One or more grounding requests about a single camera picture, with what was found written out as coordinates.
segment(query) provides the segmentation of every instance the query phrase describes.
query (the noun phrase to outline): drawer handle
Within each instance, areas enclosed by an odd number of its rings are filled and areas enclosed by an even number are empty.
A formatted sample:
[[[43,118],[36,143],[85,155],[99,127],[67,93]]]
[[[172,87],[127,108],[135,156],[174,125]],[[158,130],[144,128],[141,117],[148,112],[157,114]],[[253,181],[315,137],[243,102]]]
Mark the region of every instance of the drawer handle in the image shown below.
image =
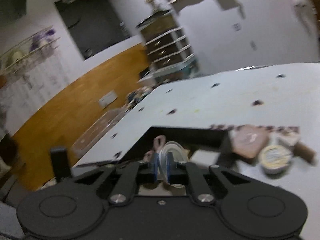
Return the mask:
[[[161,55],[163,55],[165,52],[166,52],[166,50],[160,52],[158,55],[161,56]]]

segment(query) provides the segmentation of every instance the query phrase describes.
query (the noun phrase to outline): dresser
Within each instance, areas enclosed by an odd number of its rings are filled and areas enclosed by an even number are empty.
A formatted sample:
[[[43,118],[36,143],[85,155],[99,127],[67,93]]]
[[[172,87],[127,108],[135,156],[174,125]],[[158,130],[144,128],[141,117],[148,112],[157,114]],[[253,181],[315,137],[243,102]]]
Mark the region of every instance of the dresser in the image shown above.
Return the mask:
[[[192,70],[197,71],[196,56],[171,11],[156,12],[139,23],[137,29],[157,83],[189,78]]]

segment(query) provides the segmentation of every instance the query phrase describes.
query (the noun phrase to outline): plastic box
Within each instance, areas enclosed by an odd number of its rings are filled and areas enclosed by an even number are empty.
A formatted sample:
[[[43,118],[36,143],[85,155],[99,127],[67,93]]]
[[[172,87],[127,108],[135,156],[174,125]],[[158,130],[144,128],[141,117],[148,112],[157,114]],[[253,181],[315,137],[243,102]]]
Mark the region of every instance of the plastic box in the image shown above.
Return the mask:
[[[71,149],[77,157],[83,157],[112,127],[125,116],[123,108],[106,112],[73,144]]]

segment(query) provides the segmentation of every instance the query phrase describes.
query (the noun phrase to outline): silver screw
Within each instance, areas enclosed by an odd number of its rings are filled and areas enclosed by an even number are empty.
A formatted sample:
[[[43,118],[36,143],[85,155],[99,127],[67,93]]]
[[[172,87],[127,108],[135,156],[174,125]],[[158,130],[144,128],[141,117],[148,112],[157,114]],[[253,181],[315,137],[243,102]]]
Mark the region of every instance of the silver screw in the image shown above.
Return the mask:
[[[166,203],[167,203],[167,202],[166,202],[165,200],[159,200],[159,201],[158,201],[158,204],[159,204],[160,206],[164,206]]]
[[[212,200],[214,200],[214,197],[210,194],[200,194],[198,196],[198,200],[201,202],[211,202]]]
[[[110,198],[113,203],[123,203],[126,199],[125,195],[122,194],[115,194]]]

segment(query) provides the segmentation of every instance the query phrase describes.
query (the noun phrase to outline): table surface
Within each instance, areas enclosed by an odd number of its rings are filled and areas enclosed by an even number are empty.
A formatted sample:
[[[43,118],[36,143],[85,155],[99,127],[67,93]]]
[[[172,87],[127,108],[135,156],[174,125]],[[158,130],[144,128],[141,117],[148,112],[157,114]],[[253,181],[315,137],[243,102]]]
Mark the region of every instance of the table surface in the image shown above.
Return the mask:
[[[215,83],[220,85],[211,88]],[[263,105],[252,106],[256,100]],[[173,109],[175,114],[167,115]],[[211,124],[299,126],[301,141],[320,150],[320,64],[295,63],[260,69],[222,72],[162,85],[133,108],[76,165],[120,158],[150,126],[208,128]],[[239,172],[300,196],[308,206],[301,236],[318,240],[320,168],[295,157],[278,179],[259,165],[237,161]]]

